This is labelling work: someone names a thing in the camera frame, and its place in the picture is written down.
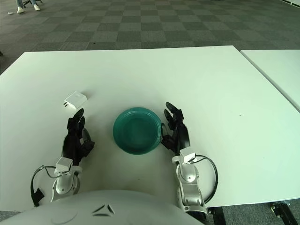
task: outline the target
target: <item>small white object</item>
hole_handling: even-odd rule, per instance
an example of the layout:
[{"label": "small white object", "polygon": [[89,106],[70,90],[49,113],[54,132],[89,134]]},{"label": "small white object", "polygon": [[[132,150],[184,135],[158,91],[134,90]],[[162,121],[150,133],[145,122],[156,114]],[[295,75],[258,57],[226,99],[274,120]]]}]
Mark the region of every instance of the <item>small white object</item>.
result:
[{"label": "small white object", "polygon": [[72,95],[70,95],[65,99],[64,105],[65,106],[69,105],[74,109],[78,109],[87,100],[88,99],[86,98],[85,95],[83,95],[78,91],[75,91]]},{"label": "small white object", "polygon": [[33,5],[33,7],[34,7],[34,9],[35,9],[36,11],[41,10],[37,4],[36,4],[36,5]]},{"label": "small white object", "polygon": [[70,158],[60,157],[60,159],[56,163],[56,169],[54,174],[60,174],[68,172],[73,164],[73,160]]}]

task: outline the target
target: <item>gray carpet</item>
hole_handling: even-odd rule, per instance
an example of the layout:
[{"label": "gray carpet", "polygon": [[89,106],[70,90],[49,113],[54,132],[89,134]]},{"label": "gray carpet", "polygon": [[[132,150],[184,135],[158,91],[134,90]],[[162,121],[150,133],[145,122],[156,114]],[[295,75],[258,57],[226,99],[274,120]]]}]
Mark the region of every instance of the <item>gray carpet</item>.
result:
[{"label": "gray carpet", "polygon": [[[23,52],[233,45],[300,49],[300,8],[280,0],[0,1],[0,74]],[[291,201],[300,223],[300,200]],[[282,225],[268,204],[223,207],[228,225]],[[0,212],[0,220],[15,212]],[[212,224],[209,215],[208,224]]]}]

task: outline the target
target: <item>green plate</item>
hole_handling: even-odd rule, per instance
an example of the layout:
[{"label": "green plate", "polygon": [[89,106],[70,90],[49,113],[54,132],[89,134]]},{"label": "green plate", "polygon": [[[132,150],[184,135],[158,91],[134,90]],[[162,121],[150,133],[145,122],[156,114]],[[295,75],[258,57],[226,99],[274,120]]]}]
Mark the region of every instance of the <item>green plate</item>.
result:
[{"label": "green plate", "polygon": [[116,144],[134,155],[148,153],[160,143],[161,121],[149,109],[136,107],[122,112],[113,125]]}]

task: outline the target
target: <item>wire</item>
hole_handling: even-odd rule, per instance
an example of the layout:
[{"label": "wire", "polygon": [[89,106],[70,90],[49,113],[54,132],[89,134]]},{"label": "wire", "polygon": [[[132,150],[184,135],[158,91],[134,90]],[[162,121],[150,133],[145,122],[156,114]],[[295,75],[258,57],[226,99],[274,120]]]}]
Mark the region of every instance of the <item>wire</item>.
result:
[{"label": "wire", "polygon": [[215,192],[217,190],[217,187],[218,187],[218,170],[217,170],[217,167],[216,167],[215,163],[210,158],[208,158],[206,156],[203,156],[203,155],[196,155],[196,157],[202,157],[202,159],[199,159],[197,161],[191,161],[190,163],[192,163],[192,164],[199,163],[202,160],[207,159],[211,163],[211,165],[212,165],[212,167],[214,168],[214,171],[215,171],[215,176],[216,176],[215,185],[214,185],[214,188],[213,188],[212,192],[210,193],[210,195],[207,197],[207,199],[204,200],[204,202],[206,204],[213,198],[213,196],[215,195]]},{"label": "wire", "polygon": [[42,165],[38,169],[35,170],[35,172],[33,173],[32,179],[31,179],[30,192],[31,192],[31,198],[32,198],[32,201],[33,201],[33,204],[34,204],[35,207],[39,206],[38,202],[44,197],[43,193],[41,192],[41,190],[39,188],[37,189],[36,192],[34,192],[33,180],[34,180],[36,174],[38,172],[40,172],[41,170],[45,169],[46,172],[47,172],[47,175],[52,179],[56,179],[56,178],[59,178],[60,176],[62,176],[62,175],[59,175],[59,176],[56,176],[56,177],[51,176],[49,171],[47,170],[47,168],[55,169],[56,167],[51,166],[51,165]]}]

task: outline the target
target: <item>white shoe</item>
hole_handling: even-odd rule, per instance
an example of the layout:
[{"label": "white shoe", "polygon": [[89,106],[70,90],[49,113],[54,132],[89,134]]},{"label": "white shoe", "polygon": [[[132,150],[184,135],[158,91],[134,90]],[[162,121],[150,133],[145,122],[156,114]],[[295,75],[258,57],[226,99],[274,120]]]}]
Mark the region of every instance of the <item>white shoe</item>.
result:
[{"label": "white shoe", "polygon": [[23,12],[25,12],[24,9],[22,7],[18,7],[17,13],[23,13]]},{"label": "white shoe", "polygon": [[41,10],[39,7],[38,7],[38,5],[36,4],[36,5],[33,5],[33,7],[34,7],[34,9],[36,10],[36,11],[39,11],[39,10]]}]

